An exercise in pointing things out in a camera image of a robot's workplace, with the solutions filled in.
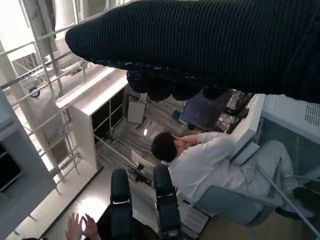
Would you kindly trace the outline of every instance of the floor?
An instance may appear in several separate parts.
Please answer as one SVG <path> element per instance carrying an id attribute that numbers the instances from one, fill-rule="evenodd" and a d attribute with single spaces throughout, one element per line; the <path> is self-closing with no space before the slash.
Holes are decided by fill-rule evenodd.
<path id="1" fill-rule="evenodd" d="M 74 203 L 60 216 L 53 226 L 45 234 L 51 240 L 63 240 L 67 226 L 68 216 L 72 212 L 92 216 L 96 221 L 110 203 L 110 185 L 106 184 L 111 179 L 111 170 L 103 169 L 91 181 L 86 189 L 76 198 Z M 137 203 L 137 196 L 132 196 L 133 203 Z M 133 206 L 139 211 L 143 205 Z M 276 213 L 272 214 L 263 224 L 254 227 L 259 240 L 314 240 L 315 237 L 300 221 L 284 218 Z M 213 217 L 205 226 L 200 240 L 212 239 L 253 239 L 247 228 L 238 225 L 222 217 Z"/>
<path id="2" fill-rule="evenodd" d="M 307 184 L 307 187 L 320 192 L 320 184 Z M 320 216 L 320 208 L 313 208 L 316 215 Z M 320 231 L 320 219 L 312 223 Z M 259 240 L 315 240 L 315 235 L 301 221 L 284 218 L 277 213 L 273 213 L 264 223 L 253 227 Z M 205 226 L 200 240 L 234 240 L 254 239 L 248 229 L 237 223 L 222 217 L 212 218 Z"/>
<path id="3" fill-rule="evenodd" d="M 110 204 L 110 184 L 112 171 L 110 169 L 102 169 L 83 190 L 83 192 L 75 199 L 73 204 L 66 209 L 56 222 L 44 234 L 50 240 L 64 240 L 64 234 L 67 227 L 68 217 L 73 213 L 79 213 L 80 216 L 90 215 L 97 221 L 101 214 Z M 132 195 L 133 216 L 142 223 L 148 224 L 148 219 L 156 221 L 152 209 L 148 209 L 144 205 L 144 201 L 134 193 Z"/>

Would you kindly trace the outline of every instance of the white shirt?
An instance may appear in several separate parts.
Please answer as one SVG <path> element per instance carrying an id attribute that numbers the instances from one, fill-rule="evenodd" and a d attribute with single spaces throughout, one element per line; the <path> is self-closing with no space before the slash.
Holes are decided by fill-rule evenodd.
<path id="1" fill-rule="evenodd" d="M 205 132 L 197 135 L 197 142 L 169 164 L 173 185 L 190 203 L 195 204 L 210 185 L 231 190 L 246 187 L 250 171 L 229 162 L 235 148 L 231 136 Z"/>

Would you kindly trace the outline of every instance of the dark ribbed fabric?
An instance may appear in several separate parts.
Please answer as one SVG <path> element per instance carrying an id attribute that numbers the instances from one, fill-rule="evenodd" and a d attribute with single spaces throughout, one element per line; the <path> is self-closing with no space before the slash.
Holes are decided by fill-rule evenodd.
<path id="1" fill-rule="evenodd" d="M 84 59 L 191 86 L 320 103 L 318 0 L 144 0 L 70 29 Z"/>

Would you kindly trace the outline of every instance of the pipe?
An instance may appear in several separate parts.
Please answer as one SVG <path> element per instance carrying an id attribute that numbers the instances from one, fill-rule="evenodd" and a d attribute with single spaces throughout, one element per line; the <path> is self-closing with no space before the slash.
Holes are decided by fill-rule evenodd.
<path id="1" fill-rule="evenodd" d="M 61 108 L 58 112 L 56 112 L 54 115 L 52 115 L 51 117 L 49 117 L 46 121 L 44 121 L 43 123 L 41 123 L 39 126 L 37 126 L 34 130 L 32 130 L 32 132 L 30 132 L 28 134 L 28 136 L 30 137 L 31 135 L 35 134 L 39 129 L 41 129 L 44 125 L 46 125 L 48 122 L 50 122 L 52 119 L 54 119 L 56 116 L 58 116 L 62 111 L 64 111 L 68 106 L 65 106 L 64 108 Z"/>
<path id="2" fill-rule="evenodd" d="M 60 59 L 63 59 L 64 57 L 70 55 L 71 53 L 72 53 L 71 51 L 68 51 L 68 52 L 66 52 L 65 54 L 62 54 L 61 56 L 56 57 L 54 60 L 55 60 L 55 61 L 58 61 L 58 60 L 60 60 Z M 47 62 L 45 63 L 45 65 L 46 65 L 46 66 L 49 66 L 49 65 L 52 64 L 52 62 L 53 62 L 52 60 L 47 61 Z M 25 74 L 22 74 L 21 76 L 17 77 L 15 80 L 10 81 L 10 82 L 6 82 L 6 83 L 2 84 L 2 85 L 0 86 L 0 88 L 1 88 L 2 90 L 5 90 L 6 88 L 12 86 L 13 84 L 16 84 L 16 83 L 18 83 L 18 82 L 26 79 L 27 77 L 29 77 L 30 75 L 34 74 L 35 72 L 41 70 L 42 68 L 43 68 L 43 66 L 42 66 L 42 65 L 39 65 L 39 66 L 35 67 L 34 69 L 26 72 Z"/>
<path id="3" fill-rule="evenodd" d="M 97 135 L 94 135 L 94 137 L 96 139 L 98 139 L 103 145 L 105 145 L 106 147 L 108 147 L 109 149 L 111 149 L 113 152 L 115 152 L 117 155 L 119 155 L 121 158 L 123 158 L 125 161 L 127 161 L 130 165 L 134 165 L 134 163 L 132 161 L 130 161 L 128 158 L 126 158 L 125 156 L 123 156 L 120 152 L 118 152 L 117 150 L 115 150 L 113 147 L 111 147 L 109 144 L 107 144 L 105 141 L 103 141 L 100 137 L 98 137 Z"/>
<path id="4" fill-rule="evenodd" d="M 78 9 L 77 9 L 76 0 L 72 0 L 72 6 L 73 6 L 75 24 L 79 24 L 79 17 L 78 17 Z"/>
<path id="5" fill-rule="evenodd" d="M 112 126 L 111 126 L 111 99 L 109 100 L 109 131 L 111 131 Z"/>
<path id="6" fill-rule="evenodd" d="M 269 181 L 269 183 L 275 188 L 275 190 L 284 198 L 284 200 L 294 209 L 294 211 L 299 215 L 299 217 L 304 221 L 304 223 L 310 228 L 310 230 L 319 238 L 320 233 L 318 230 L 309 222 L 309 220 L 296 208 L 296 206 L 291 202 L 291 200 L 278 188 L 278 186 L 272 181 L 272 179 L 265 173 L 265 171 L 258 165 L 257 168 L 264 175 L 264 177 Z"/>
<path id="7" fill-rule="evenodd" d="M 90 17 L 82 20 L 82 21 L 79 21 L 79 24 L 83 24 L 83 23 L 86 23 L 86 22 L 88 22 L 88 21 L 91 21 L 92 19 L 98 18 L 98 17 L 100 17 L 100 16 L 101 16 L 102 14 L 104 14 L 104 13 L 105 13 L 105 12 L 99 12 L 99 13 L 93 15 L 93 16 L 90 16 Z M 44 39 L 50 38 L 50 37 L 52 37 L 52 36 L 54 36 L 54 35 L 56 35 L 56 34 L 58 34 L 58 33 L 61 33 L 61 32 L 63 32 L 63 31 L 65 31 L 65 30 L 68 30 L 68 29 L 70 29 L 70 28 L 72 28 L 72 27 L 74 27 L 74 26 L 76 26 L 76 25 L 77 25 L 77 24 L 75 24 L 75 23 L 70 24 L 70 25 L 68 25 L 68 26 L 65 26 L 65 27 L 57 30 L 57 31 L 53 31 L 53 32 L 50 32 L 50 33 L 48 33 L 48 34 L 46 34 L 46 35 L 40 36 L 37 40 L 40 41 L 40 40 L 44 40 Z M 36 43 L 36 41 L 28 42 L 28 43 L 26 43 L 26 44 L 23 44 L 23 45 L 21 45 L 21 46 L 17 46 L 17 47 L 15 47 L 15 48 L 13 48 L 13 49 L 10 49 L 10 50 L 8 50 L 8 51 L 4 51 L 4 50 L 3 50 L 3 52 L 0 53 L 0 57 L 5 56 L 5 55 L 8 55 L 8 54 L 10 54 L 10 53 L 13 53 L 13 52 L 15 52 L 15 51 L 17 51 L 17 50 L 19 50 L 19 49 L 24 48 L 25 46 L 28 46 L 28 45 L 34 44 L 34 43 Z"/>
<path id="8" fill-rule="evenodd" d="M 66 75 L 69 75 L 70 73 L 72 73 L 74 70 L 78 69 L 80 67 L 80 63 L 77 63 L 74 67 L 70 68 L 69 70 L 65 71 L 64 73 L 60 74 L 59 77 L 63 77 Z M 54 82 L 56 82 L 58 80 L 58 77 L 55 77 L 51 83 L 53 84 Z M 32 92 L 28 93 L 27 95 L 21 97 L 18 101 L 14 102 L 11 107 L 15 107 L 16 105 L 18 105 L 19 103 L 21 103 L 23 100 L 27 99 L 28 97 L 30 97 L 31 95 L 35 94 L 35 92 L 40 91 L 41 89 L 44 89 L 45 87 L 47 87 L 49 84 L 45 83 L 44 85 L 38 87 L 37 89 L 33 90 Z"/>

